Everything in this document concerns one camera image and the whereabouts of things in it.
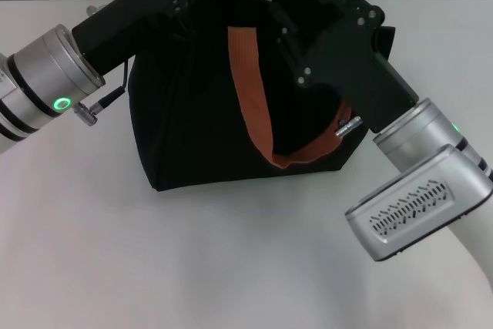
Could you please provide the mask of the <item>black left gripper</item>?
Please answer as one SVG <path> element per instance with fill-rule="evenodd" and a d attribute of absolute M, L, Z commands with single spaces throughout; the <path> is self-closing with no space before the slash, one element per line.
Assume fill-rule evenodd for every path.
<path fill-rule="evenodd" d="M 219 0 L 114 0 L 72 29 L 82 56 L 101 76 L 148 41 L 192 33 Z"/>

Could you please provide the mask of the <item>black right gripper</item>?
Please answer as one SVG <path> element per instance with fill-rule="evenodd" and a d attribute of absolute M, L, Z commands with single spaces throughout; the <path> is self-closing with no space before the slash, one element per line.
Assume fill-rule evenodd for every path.
<path fill-rule="evenodd" d="M 298 25 L 279 3 L 269 15 L 280 29 L 276 44 L 302 87 L 323 84 L 335 90 L 374 133 L 380 132 L 418 103 L 377 47 L 384 21 L 381 8 L 359 0 L 318 0 L 342 14 L 325 29 Z"/>

